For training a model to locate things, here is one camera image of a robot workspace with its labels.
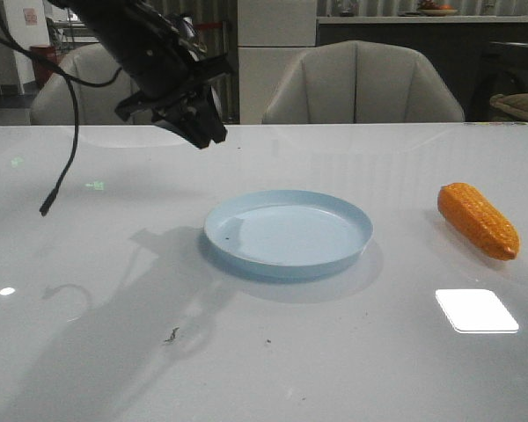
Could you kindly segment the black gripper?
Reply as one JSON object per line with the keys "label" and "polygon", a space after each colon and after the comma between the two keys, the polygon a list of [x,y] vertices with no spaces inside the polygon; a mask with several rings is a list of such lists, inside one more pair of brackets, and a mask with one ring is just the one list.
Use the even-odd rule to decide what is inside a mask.
{"label": "black gripper", "polygon": [[218,55],[194,61],[189,70],[189,76],[167,93],[149,98],[137,91],[122,100],[115,113],[128,120],[137,113],[150,112],[151,124],[175,133],[197,149],[205,149],[211,142],[224,142],[227,129],[222,122],[221,100],[211,81],[232,73],[228,57]]}

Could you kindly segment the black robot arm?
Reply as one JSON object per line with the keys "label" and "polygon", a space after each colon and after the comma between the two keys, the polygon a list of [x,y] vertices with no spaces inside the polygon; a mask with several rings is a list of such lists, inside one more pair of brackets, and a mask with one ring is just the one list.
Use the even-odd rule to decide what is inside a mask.
{"label": "black robot arm", "polygon": [[56,1],[74,11],[136,83],[115,108],[121,120],[151,111],[153,124],[195,147],[223,142],[227,130],[211,81],[232,72],[225,55],[205,58],[168,18],[145,1]]}

